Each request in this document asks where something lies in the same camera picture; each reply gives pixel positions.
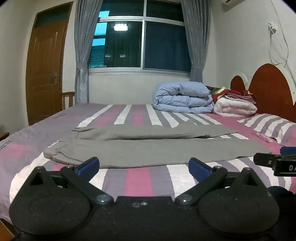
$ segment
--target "window glass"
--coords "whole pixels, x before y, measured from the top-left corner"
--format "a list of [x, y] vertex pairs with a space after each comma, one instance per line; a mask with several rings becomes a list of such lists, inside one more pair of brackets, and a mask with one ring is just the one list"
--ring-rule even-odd
[[144, 68], [190, 72], [185, 27], [147, 21]]
[[70, 4], [66, 4], [66, 5], [55, 7], [53, 9], [39, 13], [37, 15], [34, 28], [42, 27], [47, 24], [51, 24], [60, 20], [67, 19], [70, 6], [71, 6]]
[[104, 0], [99, 17], [143, 15], [144, 0]]
[[147, 0], [146, 16], [184, 22], [181, 4], [168, 1]]
[[91, 48], [91, 68], [140, 67], [142, 22], [97, 23]]

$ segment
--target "air conditioner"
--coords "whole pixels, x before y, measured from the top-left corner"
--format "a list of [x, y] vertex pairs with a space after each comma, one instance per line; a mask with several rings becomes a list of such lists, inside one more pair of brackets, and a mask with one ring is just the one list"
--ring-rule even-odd
[[239, 0], [222, 0], [222, 2], [228, 6], [231, 6], [232, 4], [238, 2]]

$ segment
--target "wooden headboard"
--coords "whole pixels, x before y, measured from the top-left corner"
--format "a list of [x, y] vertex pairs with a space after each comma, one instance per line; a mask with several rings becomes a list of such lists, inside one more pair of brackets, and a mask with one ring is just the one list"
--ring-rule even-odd
[[[230, 84], [232, 90], [244, 90], [244, 82], [235, 76]], [[272, 64], [261, 66], [254, 74], [248, 89], [256, 96], [258, 113], [277, 115], [296, 122], [296, 106], [285, 76]]]

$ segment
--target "door handle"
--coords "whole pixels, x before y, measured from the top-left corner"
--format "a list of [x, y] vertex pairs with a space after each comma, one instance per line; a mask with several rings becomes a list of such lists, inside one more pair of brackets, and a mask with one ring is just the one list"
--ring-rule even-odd
[[54, 73], [54, 84], [57, 85], [57, 73]]

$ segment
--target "red cloth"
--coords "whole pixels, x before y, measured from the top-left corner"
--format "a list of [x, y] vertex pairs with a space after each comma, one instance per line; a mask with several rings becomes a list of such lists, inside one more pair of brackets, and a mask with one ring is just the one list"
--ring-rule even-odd
[[224, 90], [219, 94], [212, 95], [213, 102], [216, 103], [219, 96], [225, 95], [227, 93], [233, 93], [233, 94], [242, 95], [242, 96], [250, 95], [255, 100], [255, 96], [251, 92], [249, 92], [247, 90], [244, 90], [243, 92], [239, 92], [239, 91], [235, 91], [235, 90]]

